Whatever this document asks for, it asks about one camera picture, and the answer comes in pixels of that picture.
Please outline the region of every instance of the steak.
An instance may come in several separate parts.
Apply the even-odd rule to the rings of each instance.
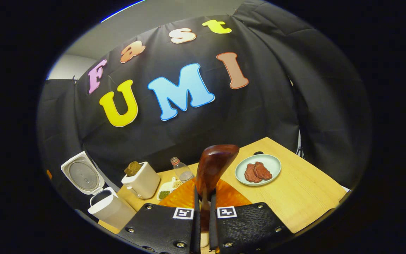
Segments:
[[[244,173],[245,179],[250,183],[259,183],[262,181],[261,178],[256,177],[253,169],[255,168],[255,164],[247,164],[247,170]]]
[[[269,180],[272,178],[272,174],[269,172],[269,170],[264,167],[264,164],[262,162],[256,162],[255,163],[255,168],[253,168],[253,172],[256,177],[264,179],[264,180]]]

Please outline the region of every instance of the blue letter m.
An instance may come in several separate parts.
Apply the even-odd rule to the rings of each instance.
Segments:
[[[162,110],[161,120],[167,121],[178,114],[178,111],[171,107],[170,102],[182,111],[187,110],[187,93],[190,93],[192,98],[190,105],[194,108],[208,104],[216,98],[203,83],[199,69],[198,63],[184,66],[179,72],[178,85],[164,77],[159,77],[148,84],[148,89],[153,90],[158,98]]]

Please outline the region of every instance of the table surface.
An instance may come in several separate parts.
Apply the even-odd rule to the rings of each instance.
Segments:
[[[235,169],[237,164],[253,156],[257,151],[277,157],[282,163],[282,169],[280,174],[266,185],[247,186],[236,179]],[[193,174],[197,175],[198,163],[188,166]],[[147,202],[158,204],[160,201],[156,199],[156,194],[159,187],[163,183],[170,182],[172,177],[177,178],[173,170],[159,172],[158,175],[161,181],[152,198],[139,199],[127,188],[121,188],[117,195],[136,211]],[[221,179],[252,203],[268,204],[292,233],[302,230],[326,211],[336,207],[345,195],[345,189],[335,180],[268,137],[240,148],[238,156]],[[98,223],[115,234],[119,233],[119,230],[101,220]],[[202,253],[208,253],[208,251],[208,247],[202,249]]]

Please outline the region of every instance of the white wall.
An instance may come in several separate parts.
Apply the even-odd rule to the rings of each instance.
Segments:
[[[47,79],[79,79],[97,60],[64,54],[51,68]]]

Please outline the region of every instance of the small bowl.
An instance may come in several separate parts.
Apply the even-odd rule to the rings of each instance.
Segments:
[[[267,170],[272,174],[272,178],[269,180],[262,180],[259,183],[250,183],[245,179],[245,171],[247,170],[247,164],[255,164],[255,162],[262,162],[264,164],[264,167],[266,167]],[[250,156],[247,159],[244,159],[241,161],[234,172],[236,179],[243,183],[244,185],[249,185],[249,186],[259,186],[259,185],[265,185],[269,182],[272,182],[280,173],[282,170],[282,163],[280,162],[279,159],[277,159],[275,156],[271,156],[268,154],[258,154],[254,156]]]

